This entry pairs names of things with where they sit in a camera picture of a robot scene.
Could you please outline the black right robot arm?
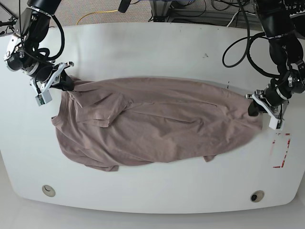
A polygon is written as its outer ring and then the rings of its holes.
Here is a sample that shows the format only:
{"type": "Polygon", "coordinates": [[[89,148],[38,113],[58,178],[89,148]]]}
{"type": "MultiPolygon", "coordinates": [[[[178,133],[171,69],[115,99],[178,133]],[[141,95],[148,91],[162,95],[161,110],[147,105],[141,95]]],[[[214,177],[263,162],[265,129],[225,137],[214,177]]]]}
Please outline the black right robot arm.
{"type": "Polygon", "coordinates": [[[55,64],[65,47],[64,31],[55,16],[60,1],[30,0],[27,5],[24,11],[19,11],[19,18],[13,23],[15,28],[4,61],[9,70],[21,70],[30,77],[30,85],[36,93],[35,99],[38,105],[44,105],[52,100],[49,92],[51,88],[73,91],[73,80],[65,70],[74,64],[55,64]],[[48,48],[39,47],[49,31],[51,20],[55,21],[61,35],[60,49],[53,56],[48,48]]]}

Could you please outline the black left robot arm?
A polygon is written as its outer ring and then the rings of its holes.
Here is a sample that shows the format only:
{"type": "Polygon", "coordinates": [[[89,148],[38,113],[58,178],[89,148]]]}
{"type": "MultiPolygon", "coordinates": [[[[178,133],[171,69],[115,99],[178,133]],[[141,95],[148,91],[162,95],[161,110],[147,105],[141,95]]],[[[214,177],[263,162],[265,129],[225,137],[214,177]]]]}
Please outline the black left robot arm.
{"type": "Polygon", "coordinates": [[[260,113],[270,115],[269,127],[277,130],[284,125],[284,113],[293,94],[305,91],[304,51],[297,35],[305,34],[305,2],[303,0],[254,0],[253,8],[263,32],[249,40],[264,38],[269,42],[269,54],[277,66],[278,74],[267,73],[257,66],[250,53],[247,59],[260,74],[270,78],[263,90],[256,90],[246,97],[252,102],[250,116],[260,113]]]}

